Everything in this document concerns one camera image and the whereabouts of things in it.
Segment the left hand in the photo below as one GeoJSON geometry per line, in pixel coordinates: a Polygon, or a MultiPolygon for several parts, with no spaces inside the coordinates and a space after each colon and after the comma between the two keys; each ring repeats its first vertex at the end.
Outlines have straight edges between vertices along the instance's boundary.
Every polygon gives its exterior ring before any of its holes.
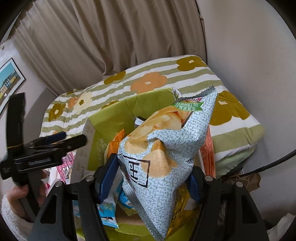
{"type": "MultiPolygon", "coordinates": [[[[43,180],[48,179],[48,172],[43,170],[39,171],[39,174],[41,174],[41,179],[39,180],[38,184],[39,194],[36,198],[36,201],[39,207],[41,207],[46,199],[46,185],[43,182],[43,180]]],[[[22,200],[26,200],[28,193],[28,185],[16,185],[13,189],[6,193],[6,197],[14,213],[16,213],[19,217],[25,219],[26,221],[33,222],[33,220],[28,215],[27,211],[25,210],[24,205],[22,204],[22,200]]]]}

